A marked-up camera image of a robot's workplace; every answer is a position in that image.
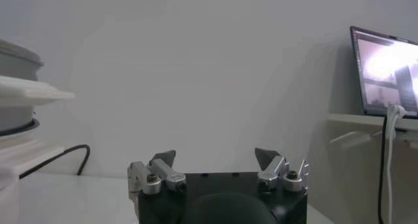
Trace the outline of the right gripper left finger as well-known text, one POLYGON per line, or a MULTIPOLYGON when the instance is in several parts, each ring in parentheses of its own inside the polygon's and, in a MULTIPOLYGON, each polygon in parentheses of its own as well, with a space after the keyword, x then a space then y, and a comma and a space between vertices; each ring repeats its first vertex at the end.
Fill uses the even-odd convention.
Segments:
POLYGON ((172 168, 175 157, 176 151, 169 150, 155 154, 147 164, 132 162, 127 168, 128 192, 156 195, 163 184, 169 191, 184 192, 187 189, 186 176, 172 168))

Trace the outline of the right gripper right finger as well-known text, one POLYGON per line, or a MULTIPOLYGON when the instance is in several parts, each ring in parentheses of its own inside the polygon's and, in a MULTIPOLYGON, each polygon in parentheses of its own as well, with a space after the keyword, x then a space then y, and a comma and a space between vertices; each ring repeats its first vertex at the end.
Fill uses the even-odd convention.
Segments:
POLYGON ((261 168, 257 173, 260 190, 273 191, 279 185, 288 192, 308 190, 309 164, 306 160, 297 170, 291 170, 290 162, 275 150, 255 148, 255 156, 261 168))

